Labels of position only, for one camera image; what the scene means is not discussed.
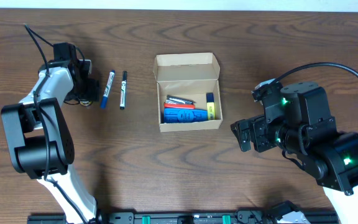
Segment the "yellow highlighter pen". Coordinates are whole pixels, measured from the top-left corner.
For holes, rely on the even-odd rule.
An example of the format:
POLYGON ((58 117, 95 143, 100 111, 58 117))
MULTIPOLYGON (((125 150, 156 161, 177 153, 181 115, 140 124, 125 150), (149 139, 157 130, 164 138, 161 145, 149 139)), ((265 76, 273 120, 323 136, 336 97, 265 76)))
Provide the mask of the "yellow highlighter pen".
POLYGON ((208 112, 208 120, 216 119, 213 93, 206 94, 206 105, 207 105, 207 112, 208 112))

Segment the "red marker pen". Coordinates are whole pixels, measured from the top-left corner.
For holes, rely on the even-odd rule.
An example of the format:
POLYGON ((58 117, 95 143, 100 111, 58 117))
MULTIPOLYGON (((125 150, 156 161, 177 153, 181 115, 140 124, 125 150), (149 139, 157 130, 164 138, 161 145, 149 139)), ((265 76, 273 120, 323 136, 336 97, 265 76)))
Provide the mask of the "red marker pen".
POLYGON ((181 110, 194 110, 195 105, 165 103, 164 108, 173 108, 173 109, 181 109, 181 110))

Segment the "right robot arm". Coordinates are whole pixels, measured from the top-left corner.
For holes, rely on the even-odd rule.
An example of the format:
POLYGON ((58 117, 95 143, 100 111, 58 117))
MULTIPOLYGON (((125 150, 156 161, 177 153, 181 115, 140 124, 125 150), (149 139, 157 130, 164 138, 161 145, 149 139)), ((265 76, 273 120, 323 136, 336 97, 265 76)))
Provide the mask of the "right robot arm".
POLYGON ((262 115, 231 124, 243 152, 279 147, 282 156, 312 176, 341 223, 358 223, 358 133, 339 132, 328 97, 315 82, 265 85, 253 91, 262 115))

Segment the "blue utility knife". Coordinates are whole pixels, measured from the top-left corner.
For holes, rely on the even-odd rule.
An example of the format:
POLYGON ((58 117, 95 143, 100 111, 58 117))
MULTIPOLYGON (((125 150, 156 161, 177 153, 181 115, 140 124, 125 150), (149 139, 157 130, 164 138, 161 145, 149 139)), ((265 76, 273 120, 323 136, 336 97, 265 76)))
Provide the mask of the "blue utility knife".
POLYGON ((194 123, 207 120, 208 112, 205 110, 167 108, 163 113, 165 123, 194 123))

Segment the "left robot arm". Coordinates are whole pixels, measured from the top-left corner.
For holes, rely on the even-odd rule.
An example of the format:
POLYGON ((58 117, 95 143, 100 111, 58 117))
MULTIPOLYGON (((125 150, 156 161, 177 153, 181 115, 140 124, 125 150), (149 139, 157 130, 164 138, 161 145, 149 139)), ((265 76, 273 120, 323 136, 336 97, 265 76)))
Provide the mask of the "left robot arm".
POLYGON ((53 195, 64 223, 102 223, 96 199, 76 173, 74 143, 61 110, 74 87, 68 62, 50 63, 25 98, 2 108, 2 124, 13 168, 53 195))

